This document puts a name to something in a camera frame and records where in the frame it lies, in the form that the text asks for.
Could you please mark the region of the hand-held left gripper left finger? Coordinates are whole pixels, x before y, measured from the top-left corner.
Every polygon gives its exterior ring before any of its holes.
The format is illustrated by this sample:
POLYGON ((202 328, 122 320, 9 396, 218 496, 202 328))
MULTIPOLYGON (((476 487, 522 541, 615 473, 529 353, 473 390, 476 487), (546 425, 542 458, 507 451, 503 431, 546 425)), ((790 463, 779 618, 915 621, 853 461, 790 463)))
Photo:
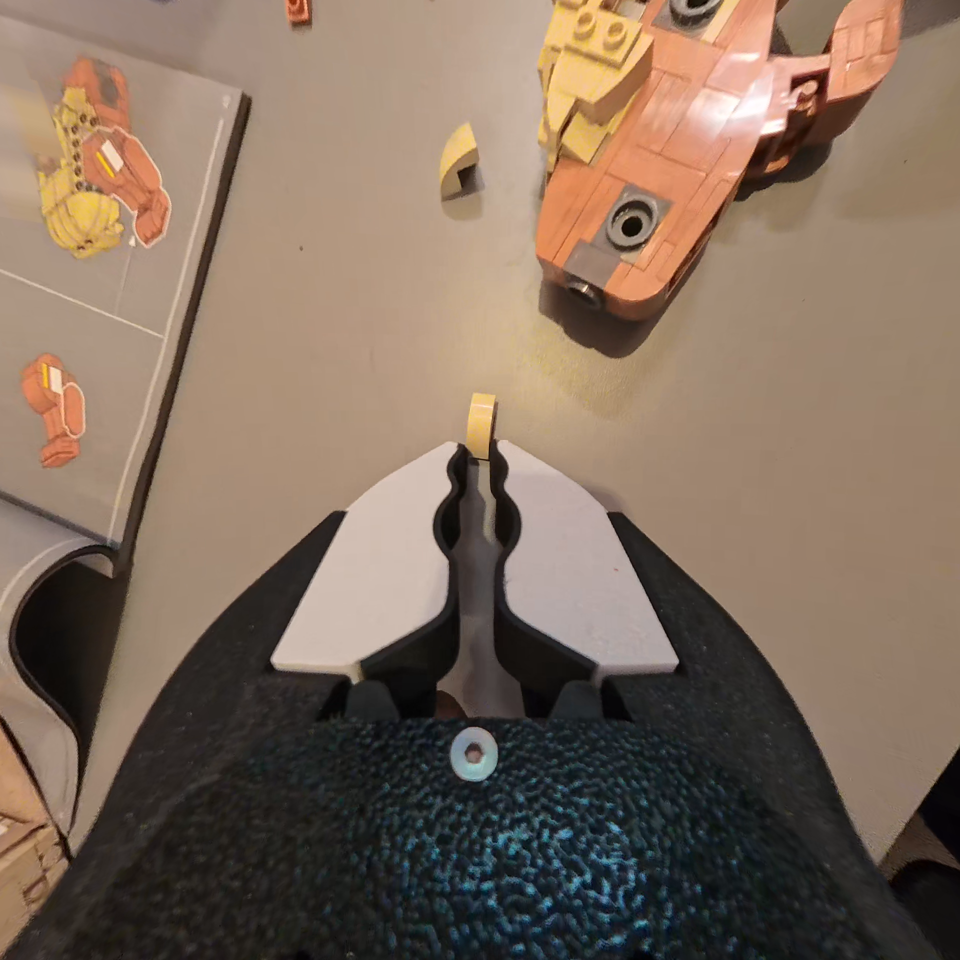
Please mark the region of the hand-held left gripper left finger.
POLYGON ((435 522, 461 452, 442 443, 350 504, 270 656, 274 669, 370 676, 375 656, 438 618, 451 569, 435 522))

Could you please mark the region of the grey instruction booklet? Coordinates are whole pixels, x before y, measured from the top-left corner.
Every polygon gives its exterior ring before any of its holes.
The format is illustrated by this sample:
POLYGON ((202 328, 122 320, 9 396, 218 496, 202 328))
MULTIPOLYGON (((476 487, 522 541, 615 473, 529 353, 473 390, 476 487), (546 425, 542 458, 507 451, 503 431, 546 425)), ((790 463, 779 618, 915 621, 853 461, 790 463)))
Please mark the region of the grey instruction booklet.
POLYGON ((251 99, 8 16, 1 41, 2 729, 66 837, 81 735, 19 621, 63 568, 129 565, 251 99))

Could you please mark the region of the brown cardboard box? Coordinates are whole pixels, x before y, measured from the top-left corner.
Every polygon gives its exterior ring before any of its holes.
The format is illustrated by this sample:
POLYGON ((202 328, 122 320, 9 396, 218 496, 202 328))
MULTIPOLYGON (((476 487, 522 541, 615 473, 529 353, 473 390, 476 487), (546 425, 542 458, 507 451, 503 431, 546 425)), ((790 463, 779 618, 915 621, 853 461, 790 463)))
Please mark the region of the brown cardboard box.
POLYGON ((68 866, 64 838, 13 739, 2 726, 2 952, 41 909, 68 866))

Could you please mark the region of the small tan narrow brick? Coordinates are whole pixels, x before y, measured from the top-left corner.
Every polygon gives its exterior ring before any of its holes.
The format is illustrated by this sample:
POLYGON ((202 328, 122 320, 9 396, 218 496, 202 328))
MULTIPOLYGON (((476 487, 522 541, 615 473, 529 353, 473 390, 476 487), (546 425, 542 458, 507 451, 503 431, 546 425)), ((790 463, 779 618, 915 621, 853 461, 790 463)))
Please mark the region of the small tan narrow brick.
POLYGON ((490 459, 497 409, 498 401, 493 393, 473 393, 467 412, 464 445, 469 455, 477 461, 490 459))

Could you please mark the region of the tan and brown brick model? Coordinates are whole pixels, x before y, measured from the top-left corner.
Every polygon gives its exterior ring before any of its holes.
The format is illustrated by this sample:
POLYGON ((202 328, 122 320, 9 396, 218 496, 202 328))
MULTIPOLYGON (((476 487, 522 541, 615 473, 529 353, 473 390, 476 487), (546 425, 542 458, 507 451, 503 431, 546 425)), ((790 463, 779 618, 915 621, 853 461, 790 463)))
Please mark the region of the tan and brown brick model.
POLYGON ((785 2, 558 1, 537 62, 543 279, 643 322, 740 186, 831 143, 891 70, 903 2, 847 2, 820 54, 776 54, 785 2))

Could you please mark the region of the tan curved brick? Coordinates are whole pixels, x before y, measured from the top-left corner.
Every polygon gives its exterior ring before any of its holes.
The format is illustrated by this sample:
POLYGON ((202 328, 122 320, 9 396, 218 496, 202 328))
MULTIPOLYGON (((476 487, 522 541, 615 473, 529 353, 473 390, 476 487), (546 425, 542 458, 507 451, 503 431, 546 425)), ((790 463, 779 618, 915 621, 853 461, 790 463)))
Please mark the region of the tan curved brick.
POLYGON ((479 149, 472 124, 458 126, 442 149, 438 190, 442 202, 464 195, 472 187, 479 164, 479 149))

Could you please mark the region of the grey desk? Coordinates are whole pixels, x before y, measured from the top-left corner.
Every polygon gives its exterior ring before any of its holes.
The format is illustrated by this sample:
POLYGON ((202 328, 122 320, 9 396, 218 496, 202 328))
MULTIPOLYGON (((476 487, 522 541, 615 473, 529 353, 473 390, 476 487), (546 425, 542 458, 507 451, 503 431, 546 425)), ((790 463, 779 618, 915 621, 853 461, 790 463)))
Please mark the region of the grey desk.
POLYGON ((549 2, 2 2, 251 109, 70 835, 204 630, 329 512, 497 436, 624 512, 748 632, 880 861, 958 747, 958 2, 908 2, 829 151, 740 194, 659 320, 542 287, 549 2), (473 184, 441 201, 470 123, 473 184))

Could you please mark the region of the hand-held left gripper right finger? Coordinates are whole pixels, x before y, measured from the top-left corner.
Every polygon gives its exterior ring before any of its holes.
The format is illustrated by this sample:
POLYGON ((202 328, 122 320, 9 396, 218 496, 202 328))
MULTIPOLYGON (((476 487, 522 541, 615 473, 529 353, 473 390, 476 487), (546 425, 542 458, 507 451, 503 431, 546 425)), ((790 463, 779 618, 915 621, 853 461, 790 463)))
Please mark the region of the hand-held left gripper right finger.
POLYGON ((490 454, 494 646, 516 679, 670 674, 679 658, 614 522, 570 477, 508 440, 490 454))

